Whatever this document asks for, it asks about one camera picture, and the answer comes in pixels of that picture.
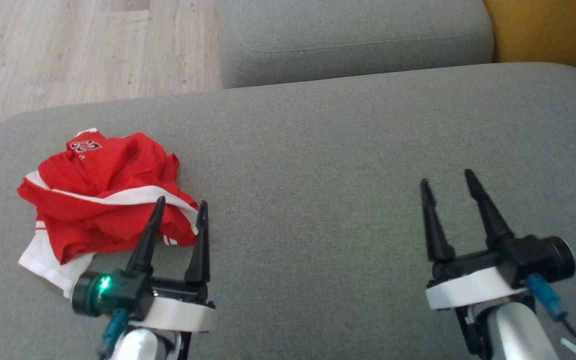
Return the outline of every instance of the red and white jersey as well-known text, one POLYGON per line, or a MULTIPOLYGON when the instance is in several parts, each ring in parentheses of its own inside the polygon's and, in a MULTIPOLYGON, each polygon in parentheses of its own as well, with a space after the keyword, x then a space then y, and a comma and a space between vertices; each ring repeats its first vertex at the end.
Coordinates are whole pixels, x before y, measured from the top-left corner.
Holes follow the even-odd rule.
MULTIPOLYGON (((80 132, 68 141, 66 151, 42 162, 17 189, 21 198, 35 205, 35 238, 45 237, 38 241, 48 241, 53 255, 45 259, 47 255, 41 251, 46 251, 46 244, 30 244, 26 253, 35 249, 34 253, 24 253, 20 264, 37 273, 32 267, 46 266, 26 266, 29 259, 32 263, 40 258, 50 264, 48 268, 55 262, 61 267, 82 255, 132 249, 160 196, 166 197, 160 227, 164 241, 192 246, 198 207, 177 187, 178 168, 174 154, 166 154, 141 132, 110 138, 96 129, 80 132)), ((69 282, 73 275, 67 272, 69 282)))

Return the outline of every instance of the stitching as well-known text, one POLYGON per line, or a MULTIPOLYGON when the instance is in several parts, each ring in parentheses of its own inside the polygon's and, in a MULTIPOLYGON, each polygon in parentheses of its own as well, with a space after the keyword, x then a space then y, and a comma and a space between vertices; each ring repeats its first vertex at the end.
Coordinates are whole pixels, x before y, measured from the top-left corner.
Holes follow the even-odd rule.
POLYGON ((384 46, 384 45, 398 45, 398 44, 407 44, 407 43, 418 43, 423 41, 443 41, 443 40, 450 40, 450 39, 463 39, 467 37, 472 37, 473 35, 480 35, 485 33, 485 30, 475 31, 470 34, 466 35, 457 35, 457 36, 446 36, 443 38, 421 38, 421 39, 403 39, 399 41, 393 40, 385 40, 385 41, 366 41, 361 43, 350 43, 350 44, 341 44, 341 45, 323 45, 323 46, 315 46, 315 47, 298 47, 298 48, 286 48, 283 50, 264 50, 262 48, 254 48, 242 40, 240 34, 231 27, 231 33, 235 35, 235 39, 241 45, 244 50, 249 53, 258 53, 260 55, 294 55, 295 53, 315 53, 318 51, 334 51, 334 50, 347 50, 347 49, 363 49, 369 48, 373 46, 384 46))

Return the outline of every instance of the gray sofa seat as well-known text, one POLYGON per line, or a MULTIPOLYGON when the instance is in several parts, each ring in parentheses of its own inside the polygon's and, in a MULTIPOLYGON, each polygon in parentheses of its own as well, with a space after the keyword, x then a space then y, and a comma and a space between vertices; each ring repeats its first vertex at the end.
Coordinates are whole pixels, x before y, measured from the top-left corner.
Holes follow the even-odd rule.
MULTIPOLYGON (((470 359, 451 312, 425 299, 419 182, 458 253, 484 247, 464 168, 517 235, 576 255, 576 69, 483 64, 58 107, 0 126, 0 359, 94 358, 106 320, 75 315, 17 260, 34 234, 23 176, 77 132, 144 132, 178 155, 210 207, 217 328, 192 359, 470 359)), ((111 271, 128 253, 99 255, 111 271)), ((158 244, 160 276, 190 249, 158 244)), ((576 325, 576 276, 555 285, 576 325)), ((564 335, 538 309, 562 359, 564 335)))
POLYGON ((490 62, 482 0, 223 0, 224 87, 490 62))

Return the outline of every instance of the gray upholstered surface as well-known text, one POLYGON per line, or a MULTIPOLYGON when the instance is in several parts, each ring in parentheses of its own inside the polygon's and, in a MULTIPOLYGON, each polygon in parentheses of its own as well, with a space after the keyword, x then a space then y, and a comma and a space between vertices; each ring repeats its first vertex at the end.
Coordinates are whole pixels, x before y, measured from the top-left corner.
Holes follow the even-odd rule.
MULTIPOLYGON (((94 358, 105 322, 74 315, 16 264, 34 209, 15 192, 92 126, 160 142, 180 158, 181 187, 210 205, 219 321, 194 337, 193 359, 470 358, 455 315, 425 300, 425 177, 458 252, 484 246, 462 175, 471 167, 517 234, 560 235, 576 254, 571 67, 486 64, 29 112, 0 126, 0 359, 94 358)), ((181 276, 189 250, 157 250, 156 272, 181 276)), ((576 277, 556 288, 576 324, 576 277)), ((540 313, 562 350, 563 332, 540 313)))
POLYGON ((490 62, 482 0, 223 0, 224 87, 490 62))

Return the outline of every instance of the sofa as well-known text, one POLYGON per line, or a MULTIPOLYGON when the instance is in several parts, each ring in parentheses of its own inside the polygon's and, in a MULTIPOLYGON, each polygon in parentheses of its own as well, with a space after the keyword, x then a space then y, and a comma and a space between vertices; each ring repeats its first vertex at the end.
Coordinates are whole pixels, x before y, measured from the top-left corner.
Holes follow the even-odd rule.
MULTIPOLYGON (((218 319, 193 336, 191 359, 471 358, 455 315, 428 308, 420 180, 432 183, 458 254, 485 246, 463 176, 471 168, 517 235, 558 235, 576 258, 576 68, 479 64, 491 45, 479 46, 463 66, 447 59, 451 67, 10 118, 0 126, 0 359, 90 359, 106 326, 17 264, 35 212, 16 188, 89 128, 148 135, 179 157, 181 189, 208 202, 218 319)), ((274 82, 254 71, 246 79, 234 84, 274 82)), ((91 269, 118 269, 129 256, 95 256, 91 269)), ((155 275, 181 278, 189 260, 189 248, 159 243, 155 275)), ((576 275, 555 288, 576 326, 576 275)), ((576 358, 558 345, 562 326, 537 314, 560 358, 576 358)))

